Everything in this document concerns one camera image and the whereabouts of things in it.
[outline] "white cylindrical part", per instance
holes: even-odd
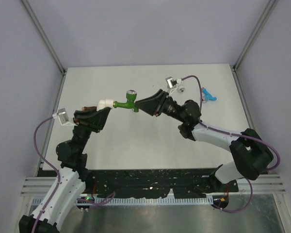
[[[243,176],[237,170],[235,163],[234,162],[230,162],[228,164],[222,165],[215,172],[215,177],[221,183],[228,183],[228,182],[230,182],[232,180],[236,180],[236,179],[242,178]]]
[[[97,104],[97,111],[106,107],[113,108],[113,100],[100,100]]]
[[[185,90],[184,86],[183,86],[182,84],[180,84],[180,85],[178,86],[178,92],[179,92],[179,93],[183,93],[184,90]]]

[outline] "green object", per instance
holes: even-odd
[[[113,102],[114,108],[128,108],[133,109],[135,113],[139,112],[139,109],[135,107],[135,100],[137,98],[137,92],[134,90],[128,90],[126,92],[126,103]]]
[[[86,197],[85,200],[94,201],[94,198],[92,198],[92,197]]]

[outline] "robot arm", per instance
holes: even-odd
[[[167,92],[160,89],[155,95],[137,101],[135,106],[151,116],[158,117],[164,113],[181,121],[182,124],[178,128],[184,138],[207,142],[231,152],[234,161],[219,166],[213,173],[214,183],[219,182],[218,185],[242,177],[255,180],[274,158],[265,145],[234,136],[242,134],[260,139],[254,130],[246,129],[244,132],[232,132],[202,122],[199,106],[193,100],[188,100],[180,106]],[[229,132],[229,135],[209,128]]]
[[[65,110],[58,112],[62,125],[75,125],[72,139],[56,147],[61,181],[53,183],[41,204],[30,216],[23,216],[19,221],[20,233],[31,233],[38,219],[34,232],[59,233],[62,223],[78,196],[87,190],[91,193],[95,185],[93,174],[85,168],[87,154],[83,154],[85,145],[92,132],[100,132],[107,120],[110,108],[97,111],[76,111],[74,118],[69,119]]]

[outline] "blue object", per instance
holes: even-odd
[[[211,100],[211,101],[217,100],[217,98],[213,97],[205,88],[202,88],[202,92],[205,94],[204,95],[205,102],[207,102],[209,100]]]

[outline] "aluminum frame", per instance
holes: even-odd
[[[52,44],[50,43],[47,35],[45,34],[38,18],[36,17],[32,7],[30,6],[28,0],[19,0],[21,4],[23,5],[27,15],[31,19],[33,25],[35,26],[37,32],[39,33],[42,41],[46,45],[47,49],[49,50],[52,58],[54,59],[55,63],[57,64],[59,70],[63,74],[61,83],[58,89],[56,101],[54,104],[53,110],[57,110],[58,104],[59,104],[59,99],[61,96],[61,92],[64,86],[65,82],[65,76],[66,76],[66,71],[65,68],[63,67],[62,63],[60,62]],[[233,66],[232,73],[234,76],[234,80],[236,83],[237,90],[239,92],[239,96],[242,102],[243,109],[245,111],[245,115],[248,121],[248,124],[251,128],[254,129],[254,124],[246,103],[245,95],[243,92],[243,87],[239,78],[238,74],[238,68],[242,64],[245,56],[248,54],[250,51],[252,45],[254,44],[256,38],[258,37],[259,33],[263,29],[263,26],[265,25],[267,19],[269,18],[270,14],[274,10],[276,4],[278,3],[278,0],[269,0],[268,3],[266,4],[263,13],[261,14],[260,18],[258,19],[252,33],[250,34],[239,58],[237,59],[236,64]],[[52,130],[53,126],[53,121],[51,121],[48,125],[48,131],[46,135],[46,139],[43,145],[43,150],[42,154],[45,154],[48,143],[49,143],[49,138],[50,138],[50,133]],[[13,229],[11,230],[12,233],[18,233],[18,221],[23,215],[28,215],[30,212],[30,208],[32,205],[32,202],[34,201],[34,196],[39,196],[39,195],[45,195],[47,190],[50,188],[51,184],[55,178],[46,178],[46,177],[29,177],[26,178],[22,192],[21,192],[21,201],[18,204],[17,209],[20,210],[17,213],[16,216],[16,221],[13,222]],[[248,194],[250,192],[250,187],[248,184],[246,184],[245,180],[238,180],[239,188],[240,191],[238,193],[230,193],[230,195],[242,195],[242,194]],[[281,182],[280,176],[275,175],[275,174],[269,174],[269,175],[261,175],[256,181],[252,182],[253,189],[255,195],[259,194],[269,194],[272,193],[274,195],[275,202],[277,204],[277,208],[279,211],[279,215],[282,220],[282,224],[284,226],[284,229],[286,232],[291,233],[291,203],[288,199],[288,196],[286,194],[286,191],[284,189],[284,186]]]

